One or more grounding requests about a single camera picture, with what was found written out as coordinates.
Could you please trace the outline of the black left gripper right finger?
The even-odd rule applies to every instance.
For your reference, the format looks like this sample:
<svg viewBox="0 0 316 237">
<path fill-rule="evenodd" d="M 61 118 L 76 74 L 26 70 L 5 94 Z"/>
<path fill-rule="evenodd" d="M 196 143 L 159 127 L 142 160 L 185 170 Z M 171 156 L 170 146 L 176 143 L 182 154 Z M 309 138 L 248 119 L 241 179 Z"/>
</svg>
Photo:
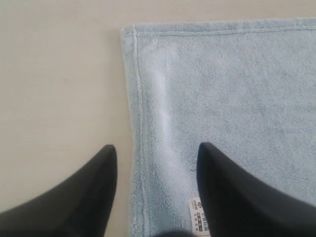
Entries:
<svg viewBox="0 0 316 237">
<path fill-rule="evenodd" d="M 213 237 L 314 237 L 316 208 L 257 179 L 201 143 L 197 185 Z"/>
</svg>

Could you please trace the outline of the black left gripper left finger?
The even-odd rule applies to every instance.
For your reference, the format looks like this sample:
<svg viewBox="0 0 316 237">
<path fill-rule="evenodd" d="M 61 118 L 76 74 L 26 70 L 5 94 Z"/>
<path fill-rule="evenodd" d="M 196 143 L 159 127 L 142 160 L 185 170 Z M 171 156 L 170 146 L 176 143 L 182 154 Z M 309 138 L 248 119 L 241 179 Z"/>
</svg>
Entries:
<svg viewBox="0 0 316 237">
<path fill-rule="evenodd" d="M 0 214 L 2 237 L 102 237 L 117 187 L 117 153 L 105 145 L 44 194 Z"/>
</svg>

